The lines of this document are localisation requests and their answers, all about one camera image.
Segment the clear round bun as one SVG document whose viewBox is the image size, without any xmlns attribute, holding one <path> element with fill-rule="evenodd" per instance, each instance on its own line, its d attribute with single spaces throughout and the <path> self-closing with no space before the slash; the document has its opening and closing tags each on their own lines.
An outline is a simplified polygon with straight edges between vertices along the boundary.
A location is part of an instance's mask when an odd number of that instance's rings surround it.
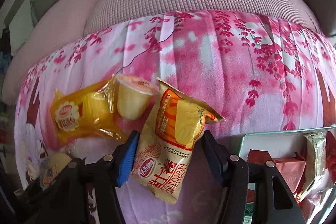
<svg viewBox="0 0 336 224">
<path fill-rule="evenodd" d="M 40 165 L 40 186 L 42 189 L 48 188 L 57 175 L 68 165 L 71 157 L 66 153 L 56 152 L 52 156 L 44 159 Z"/>
</svg>

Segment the yellow soft bread packet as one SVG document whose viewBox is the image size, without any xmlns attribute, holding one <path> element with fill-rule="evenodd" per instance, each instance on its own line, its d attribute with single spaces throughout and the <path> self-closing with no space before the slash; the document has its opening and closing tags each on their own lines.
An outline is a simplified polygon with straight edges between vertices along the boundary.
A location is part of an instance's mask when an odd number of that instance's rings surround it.
<svg viewBox="0 0 336 224">
<path fill-rule="evenodd" d="M 64 95 L 55 91 L 50 114 L 61 146 L 94 136 L 124 140 L 116 121 L 116 76 Z"/>
</svg>

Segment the teal shallow box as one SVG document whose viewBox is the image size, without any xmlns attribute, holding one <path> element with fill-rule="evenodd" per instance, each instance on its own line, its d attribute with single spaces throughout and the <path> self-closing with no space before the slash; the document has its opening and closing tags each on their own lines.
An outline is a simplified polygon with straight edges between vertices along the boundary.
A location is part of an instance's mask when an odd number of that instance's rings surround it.
<svg viewBox="0 0 336 224">
<path fill-rule="evenodd" d="M 335 136 L 335 125 L 301 130 L 250 133 L 234 137 L 231 146 L 234 148 L 235 153 L 244 160 L 247 160 L 251 149 L 267 151 L 272 158 L 276 159 L 295 157 L 295 153 L 298 153 L 306 160 L 307 141 L 304 135 L 320 131 L 325 131 L 326 133 L 330 131 Z M 297 193 L 293 195 L 302 210 L 305 221 L 307 223 L 325 223 L 327 217 L 335 209 L 335 182 L 331 179 L 326 168 L 324 175 L 318 182 L 318 187 L 311 191 L 303 201 L 299 202 L 297 195 L 301 192 L 304 182 L 305 171 Z"/>
</svg>

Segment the pink cartoon tablecloth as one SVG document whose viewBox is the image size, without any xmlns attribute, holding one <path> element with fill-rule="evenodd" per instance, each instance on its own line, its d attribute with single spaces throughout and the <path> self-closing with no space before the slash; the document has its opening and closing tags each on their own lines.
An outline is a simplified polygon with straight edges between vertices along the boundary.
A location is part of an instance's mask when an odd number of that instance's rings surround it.
<svg viewBox="0 0 336 224">
<path fill-rule="evenodd" d="M 335 123 L 335 49 L 322 34 L 272 16 L 237 11 L 168 12 L 108 25 L 39 57 L 15 112 L 15 157 L 23 187 L 60 144 L 50 115 L 63 94 L 127 73 L 205 101 L 231 135 Z"/>
</svg>

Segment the red wafer snack pack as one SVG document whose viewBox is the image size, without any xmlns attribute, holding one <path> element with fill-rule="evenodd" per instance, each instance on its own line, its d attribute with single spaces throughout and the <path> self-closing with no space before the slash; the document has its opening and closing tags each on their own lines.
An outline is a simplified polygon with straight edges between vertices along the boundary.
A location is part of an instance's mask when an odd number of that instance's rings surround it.
<svg viewBox="0 0 336 224">
<path fill-rule="evenodd" d="M 306 160 L 295 153 L 295 157 L 272 158 L 267 151 L 250 150 L 247 162 L 263 165 L 267 161 L 273 161 L 276 168 L 288 184 L 293 194 L 297 193 L 299 183 L 302 179 L 306 167 Z"/>
</svg>

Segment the light grey left cushion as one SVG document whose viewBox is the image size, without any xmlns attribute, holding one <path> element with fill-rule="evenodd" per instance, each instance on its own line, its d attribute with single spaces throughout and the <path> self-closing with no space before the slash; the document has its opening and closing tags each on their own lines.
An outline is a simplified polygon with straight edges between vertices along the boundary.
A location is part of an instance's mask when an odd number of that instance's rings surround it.
<svg viewBox="0 0 336 224">
<path fill-rule="evenodd" d="M 24 0 L 9 25 L 11 55 L 15 56 L 34 29 L 31 0 Z"/>
</svg>

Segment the red crinkled snack packet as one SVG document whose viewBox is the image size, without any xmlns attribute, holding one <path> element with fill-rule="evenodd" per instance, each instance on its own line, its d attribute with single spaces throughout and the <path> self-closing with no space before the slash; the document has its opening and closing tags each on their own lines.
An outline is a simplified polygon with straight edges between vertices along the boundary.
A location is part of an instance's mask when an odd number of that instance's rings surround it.
<svg viewBox="0 0 336 224">
<path fill-rule="evenodd" d="M 326 134 L 326 168 L 333 182 L 336 180 L 336 140 L 335 136 L 328 131 Z"/>
</svg>

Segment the cream white snack packet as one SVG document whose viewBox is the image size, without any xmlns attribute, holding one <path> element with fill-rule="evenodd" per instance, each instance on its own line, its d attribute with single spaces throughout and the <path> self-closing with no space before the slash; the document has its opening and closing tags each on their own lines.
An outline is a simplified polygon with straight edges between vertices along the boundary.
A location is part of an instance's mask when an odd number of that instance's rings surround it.
<svg viewBox="0 0 336 224">
<path fill-rule="evenodd" d="M 299 202 L 303 201 L 311 191 L 318 187 L 326 169 L 326 132 L 312 132 L 304 135 L 307 141 L 307 156 L 305 167 L 305 182 L 297 195 Z"/>
</svg>

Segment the swiss roll beige packet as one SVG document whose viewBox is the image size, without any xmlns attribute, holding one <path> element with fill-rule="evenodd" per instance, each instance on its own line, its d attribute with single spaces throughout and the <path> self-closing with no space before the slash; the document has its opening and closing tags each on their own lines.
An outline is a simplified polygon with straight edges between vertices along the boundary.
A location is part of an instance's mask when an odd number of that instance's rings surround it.
<svg viewBox="0 0 336 224">
<path fill-rule="evenodd" d="M 205 126 L 224 118 L 159 79 L 159 96 L 139 136 L 131 177 L 157 198 L 177 203 L 195 143 Z"/>
</svg>

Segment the yellow jelly cup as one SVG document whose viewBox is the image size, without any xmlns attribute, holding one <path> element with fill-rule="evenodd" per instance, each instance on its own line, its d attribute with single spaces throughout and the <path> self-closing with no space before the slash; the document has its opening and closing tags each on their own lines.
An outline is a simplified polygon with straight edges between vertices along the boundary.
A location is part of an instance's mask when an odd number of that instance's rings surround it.
<svg viewBox="0 0 336 224">
<path fill-rule="evenodd" d="M 116 76 L 118 82 L 117 111 L 125 119 L 138 119 L 150 105 L 159 88 L 154 83 L 134 75 Z"/>
</svg>

